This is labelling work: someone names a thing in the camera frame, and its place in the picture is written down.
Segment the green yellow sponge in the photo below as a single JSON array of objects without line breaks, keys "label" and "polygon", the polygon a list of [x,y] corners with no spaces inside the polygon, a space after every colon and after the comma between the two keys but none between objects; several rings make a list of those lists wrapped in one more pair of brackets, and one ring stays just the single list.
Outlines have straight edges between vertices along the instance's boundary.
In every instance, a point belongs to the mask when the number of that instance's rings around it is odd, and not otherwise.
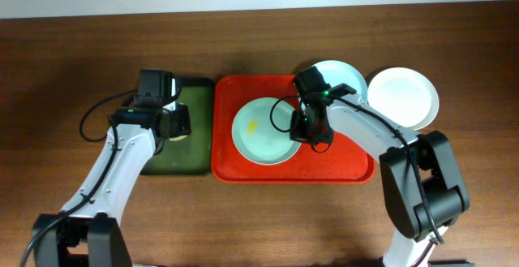
[{"label": "green yellow sponge", "polygon": [[187,135],[184,135],[184,136],[177,136],[177,137],[172,137],[172,138],[169,138],[169,141],[171,142],[177,142],[177,141],[180,141],[180,140],[184,140],[186,139],[188,136]]}]

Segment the light green plate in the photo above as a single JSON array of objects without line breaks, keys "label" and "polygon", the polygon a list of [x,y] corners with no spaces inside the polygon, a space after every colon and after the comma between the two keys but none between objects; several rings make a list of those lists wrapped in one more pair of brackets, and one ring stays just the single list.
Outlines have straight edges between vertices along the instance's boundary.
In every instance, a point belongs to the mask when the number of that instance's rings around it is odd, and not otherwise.
[{"label": "light green plate", "polygon": [[301,144],[288,132],[294,107],[273,97],[261,97],[246,103],[235,115],[231,136],[235,148],[248,161],[273,166],[288,161]]}]

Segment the white plate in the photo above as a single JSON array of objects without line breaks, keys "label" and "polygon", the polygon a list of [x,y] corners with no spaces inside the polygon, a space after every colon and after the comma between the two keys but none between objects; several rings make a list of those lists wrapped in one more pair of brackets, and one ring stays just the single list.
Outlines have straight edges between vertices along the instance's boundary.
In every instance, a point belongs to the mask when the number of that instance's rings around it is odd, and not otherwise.
[{"label": "white plate", "polygon": [[440,108],[433,83],[406,67],[390,67],[377,73],[368,85],[367,101],[393,122],[414,130],[429,126]]}]

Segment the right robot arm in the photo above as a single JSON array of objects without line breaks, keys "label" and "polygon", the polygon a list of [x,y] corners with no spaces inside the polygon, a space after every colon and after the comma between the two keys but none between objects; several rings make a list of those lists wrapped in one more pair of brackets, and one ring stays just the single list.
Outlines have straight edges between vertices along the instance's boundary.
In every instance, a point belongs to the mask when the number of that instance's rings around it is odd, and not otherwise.
[{"label": "right robot arm", "polygon": [[453,149],[440,131],[421,134],[372,109],[346,84],[296,87],[290,137],[311,146],[339,133],[380,165],[384,203],[396,230],[382,266],[429,266],[443,233],[470,207]]}]

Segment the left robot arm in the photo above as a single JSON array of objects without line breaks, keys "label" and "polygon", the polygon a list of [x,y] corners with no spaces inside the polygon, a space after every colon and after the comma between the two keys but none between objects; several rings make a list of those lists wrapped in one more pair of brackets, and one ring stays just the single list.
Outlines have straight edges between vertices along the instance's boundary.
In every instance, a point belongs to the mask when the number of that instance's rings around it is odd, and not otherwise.
[{"label": "left robot arm", "polygon": [[130,266],[120,224],[132,189],[160,144],[190,133],[183,104],[116,110],[87,178],[59,213],[38,217],[21,262],[33,255],[37,266]]}]

